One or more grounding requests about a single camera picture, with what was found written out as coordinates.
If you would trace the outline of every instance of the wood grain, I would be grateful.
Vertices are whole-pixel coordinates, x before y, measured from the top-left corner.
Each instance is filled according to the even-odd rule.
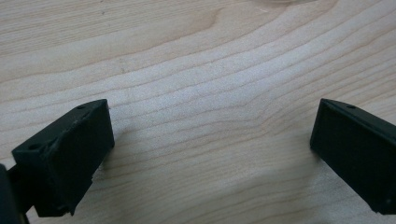
[[[116,147],[73,217],[394,223],[309,149],[320,98],[396,123],[396,2],[0,1],[0,162],[107,98]]]

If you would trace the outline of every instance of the light wood surface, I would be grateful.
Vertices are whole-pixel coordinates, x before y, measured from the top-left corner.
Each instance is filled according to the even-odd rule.
[[[309,149],[319,99],[396,123],[396,1],[0,1],[0,162],[107,98],[116,146],[71,217],[395,223]]]

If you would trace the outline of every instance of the black plastic part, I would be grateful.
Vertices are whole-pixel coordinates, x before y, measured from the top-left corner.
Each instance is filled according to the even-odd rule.
[[[311,148],[373,211],[396,214],[396,126],[354,105],[322,99]]]
[[[17,164],[7,176],[0,171],[0,186],[10,197],[1,206],[24,214],[33,205],[40,217],[73,215],[113,147],[107,100],[77,106],[12,151]]]

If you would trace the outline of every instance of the wooden table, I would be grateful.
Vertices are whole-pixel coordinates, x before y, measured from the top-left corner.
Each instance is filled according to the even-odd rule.
[[[396,1],[0,2],[0,162],[107,98],[116,146],[71,217],[395,223],[309,149],[320,98],[396,123]]]

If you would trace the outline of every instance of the small hole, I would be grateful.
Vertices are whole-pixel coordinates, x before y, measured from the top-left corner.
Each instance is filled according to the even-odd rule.
[[[33,145],[29,146],[29,149],[30,150],[35,150],[35,149],[38,149],[40,147],[41,147],[41,144],[33,144]]]

